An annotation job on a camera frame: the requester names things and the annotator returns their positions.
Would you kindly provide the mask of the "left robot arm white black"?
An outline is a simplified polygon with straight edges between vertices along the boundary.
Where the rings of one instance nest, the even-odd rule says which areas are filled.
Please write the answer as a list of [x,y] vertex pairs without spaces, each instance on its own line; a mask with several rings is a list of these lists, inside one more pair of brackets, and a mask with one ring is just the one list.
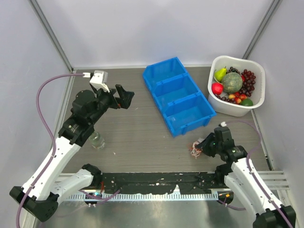
[[97,189],[101,171],[85,164],[70,178],[55,183],[70,159],[94,133],[94,124],[109,109],[128,109],[135,93],[121,85],[103,89],[82,90],[72,103],[71,116],[63,123],[51,151],[35,174],[23,186],[14,186],[10,196],[41,222],[49,220],[58,206],[75,191]]

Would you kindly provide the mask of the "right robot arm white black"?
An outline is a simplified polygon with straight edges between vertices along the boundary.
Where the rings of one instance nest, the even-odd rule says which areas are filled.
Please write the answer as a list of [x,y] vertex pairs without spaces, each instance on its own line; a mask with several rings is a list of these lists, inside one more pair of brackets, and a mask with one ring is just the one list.
[[228,127],[217,127],[195,145],[209,157],[219,155],[224,161],[217,166],[214,181],[228,187],[243,204],[254,228],[294,228],[296,212],[267,187],[243,146],[236,146]]

